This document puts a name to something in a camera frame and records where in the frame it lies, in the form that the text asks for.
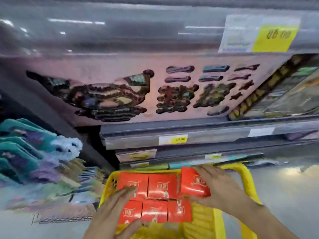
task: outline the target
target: yellow shopping basket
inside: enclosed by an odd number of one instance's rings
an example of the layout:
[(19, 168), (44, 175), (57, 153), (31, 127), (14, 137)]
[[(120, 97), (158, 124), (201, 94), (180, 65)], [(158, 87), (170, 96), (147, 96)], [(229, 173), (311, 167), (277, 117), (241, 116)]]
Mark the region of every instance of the yellow shopping basket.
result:
[[(222, 165), (222, 169), (232, 169), (240, 174), (244, 191), (254, 201), (260, 203), (257, 196), (255, 185), (251, 173), (242, 163), (234, 163)], [(157, 170), (157, 171), (128, 171), (133, 173), (180, 173), (180, 169), (174, 170)], [(118, 175), (120, 171), (113, 172), (108, 178), (103, 195), (100, 201), (101, 206), (108, 196), (116, 190)], [(131, 237), (133, 239), (226, 239), (224, 221), (222, 212), (218, 209), (207, 208), (196, 203), (192, 204), (193, 222), (184, 223), (154, 223), (151, 222), (148, 227), (141, 227)], [(244, 239), (257, 239), (257, 235), (253, 233), (248, 227), (240, 222), (241, 236)], [(127, 225), (118, 225), (117, 233), (121, 232)]]

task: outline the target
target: right hand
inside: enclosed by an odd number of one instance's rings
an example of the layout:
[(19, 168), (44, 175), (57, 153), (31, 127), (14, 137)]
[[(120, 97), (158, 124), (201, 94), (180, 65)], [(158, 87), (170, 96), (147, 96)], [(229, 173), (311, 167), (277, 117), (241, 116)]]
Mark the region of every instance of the right hand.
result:
[(245, 213), (247, 206), (255, 205), (255, 202), (223, 169), (212, 165), (199, 165), (193, 168), (205, 180), (211, 191), (211, 196), (205, 198), (186, 196), (186, 199), (203, 206), (219, 209), (234, 217)]

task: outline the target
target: store shelf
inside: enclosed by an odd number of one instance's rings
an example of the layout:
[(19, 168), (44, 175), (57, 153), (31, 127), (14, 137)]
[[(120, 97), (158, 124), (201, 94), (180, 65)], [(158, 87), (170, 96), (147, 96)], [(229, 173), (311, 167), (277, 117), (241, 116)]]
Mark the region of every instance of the store shelf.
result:
[(270, 134), (279, 135), (310, 132), (318, 127), (318, 115), (234, 122), (227, 121), (226, 118), (209, 118), (102, 125), (100, 136), (106, 149), (127, 149), (156, 147), (161, 136), (187, 134), (187, 142), (184, 145), (189, 145), (236, 141), (248, 137), (252, 129), (265, 129), (265, 132), (271, 131)]
[(220, 156), (220, 160), (277, 160), (300, 153), (305, 159), (315, 154), (314, 148), (319, 140), (287, 141), (282, 136), (265, 136), (263, 138), (245, 138), (231, 143), (201, 144), (189, 146), (158, 147), (156, 157), (143, 161), (125, 162), (120, 169), (136, 169), (149, 166), (167, 166), (171, 169), (209, 163), (209, 155)]
[(217, 53), (229, 14), (294, 16), (288, 53), (318, 53), (311, 0), (0, 0), (0, 55)]

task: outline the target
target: snack package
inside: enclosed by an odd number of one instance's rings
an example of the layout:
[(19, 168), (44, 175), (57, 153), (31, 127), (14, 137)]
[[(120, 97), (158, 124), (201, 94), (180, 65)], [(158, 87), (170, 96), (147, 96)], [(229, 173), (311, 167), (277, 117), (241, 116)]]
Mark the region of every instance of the snack package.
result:
[(148, 198), (178, 199), (177, 177), (172, 174), (150, 174)]
[(168, 202), (169, 222), (192, 222), (192, 207), (187, 200), (171, 200)]
[(143, 201), (147, 197), (148, 174), (121, 172), (117, 188), (120, 190), (126, 186), (135, 186), (137, 188), (131, 200)]
[(165, 223), (167, 221), (168, 202), (146, 199), (143, 202), (142, 221)]
[(202, 177), (193, 168), (181, 168), (181, 194), (208, 197), (211, 192)]
[(130, 200), (124, 206), (124, 209), (119, 218), (119, 224), (129, 224), (134, 220), (141, 218), (142, 215), (142, 204), (141, 201)]

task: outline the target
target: red box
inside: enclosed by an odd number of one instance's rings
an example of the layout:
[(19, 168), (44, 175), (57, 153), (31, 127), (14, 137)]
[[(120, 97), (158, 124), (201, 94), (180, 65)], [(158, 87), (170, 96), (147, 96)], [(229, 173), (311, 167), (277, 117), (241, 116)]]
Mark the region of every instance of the red box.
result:
[(177, 177), (172, 174), (150, 174), (148, 198), (178, 199)]
[(142, 215), (142, 204), (141, 201), (130, 200), (124, 206), (124, 209), (119, 218), (119, 224), (129, 224), (134, 220), (141, 218)]
[(168, 202), (169, 222), (192, 222), (192, 207), (187, 200), (171, 200)]
[(193, 168), (181, 168), (181, 194), (195, 195), (198, 197), (211, 196), (206, 182)]
[(117, 189), (120, 190), (126, 186), (137, 187), (136, 193), (134, 193), (130, 200), (143, 201), (147, 197), (148, 174), (121, 172)]
[(165, 223), (167, 221), (167, 201), (146, 199), (143, 202), (143, 222)]

